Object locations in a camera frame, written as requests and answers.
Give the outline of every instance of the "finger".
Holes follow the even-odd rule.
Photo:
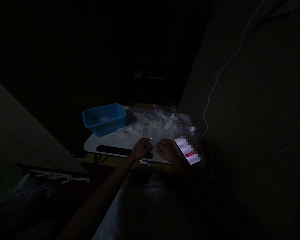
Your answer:
[[[160,140],[160,142],[159,142],[159,143],[162,143],[162,144],[164,144],[164,145],[166,145],[166,144],[167,144],[167,142],[166,142],[164,139]]]
[[[166,148],[166,146],[163,143],[161,143],[161,142],[159,142],[157,144],[157,147],[160,148],[161,150],[164,150]]]
[[[148,142],[150,140],[151,140],[150,138],[140,138],[139,142]]]
[[[149,142],[141,142],[140,144],[142,144],[145,148],[152,147],[151,143],[149,143]]]
[[[162,158],[164,158],[164,157],[163,157],[163,151],[162,151],[162,149],[161,149],[160,147],[157,147],[157,151],[158,151],[158,154],[159,154]]]
[[[151,150],[152,150],[152,147],[151,147],[151,146],[146,147],[146,151],[147,151],[147,152],[150,152]]]

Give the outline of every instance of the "black strip on table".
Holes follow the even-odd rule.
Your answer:
[[[97,152],[104,152],[104,153],[112,153],[112,154],[129,156],[131,154],[132,150],[131,149],[125,149],[125,148],[117,148],[117,147],[110,147],[110,146],[100,145],[100,146],[97,147]],[[147,153],[143,158],[151,159],[151,158],[153,158],[153,154],[152,153]]]

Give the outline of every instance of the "red button on screen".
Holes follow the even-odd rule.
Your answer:
[[[193,155],[193,153],[187,153],[187,154],[185,154],[186,157],[190,157],[192,155]]]

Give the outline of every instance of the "phone screen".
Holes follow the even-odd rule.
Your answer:
[[[194,151],[191,143],[187,139],[176,138],[174,139],[182,154],[185,156],[190,165],[200,162],[198,154]]]

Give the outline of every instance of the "white table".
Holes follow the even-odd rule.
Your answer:
[[[190,118],[185,114],[180,114],[179,117],[183,118],[187,122],[191,122]],[[92,133],[91,136],[84,143],[83,148],[87,152],[91,152],[91,153],[97,153],[97,154],[101,154],[101,155],[110,155],[110,156],[126,158],[127,157],[126,155],[119,155],[119,154],[106,153],[106,152],[98,152],[97,147],[100,146],[100,145],[104,145],[104,146],[110,146],[110,147],[132,149],[133,146],[136,144],[136,142],[142,137],[143,137],[142,133],[138,134],[138,135],[132,134],[128,138],[118,134],[117,132],[107,134],[103,137],[96,137],[96,135],[94,133]],[[168,161],[161,158],[158,155],[158,153],[156,153],[156,150],[153,150],[152,153],[153,153],[153,158],[152,159],[143,158],[142,160],[170,164]]]

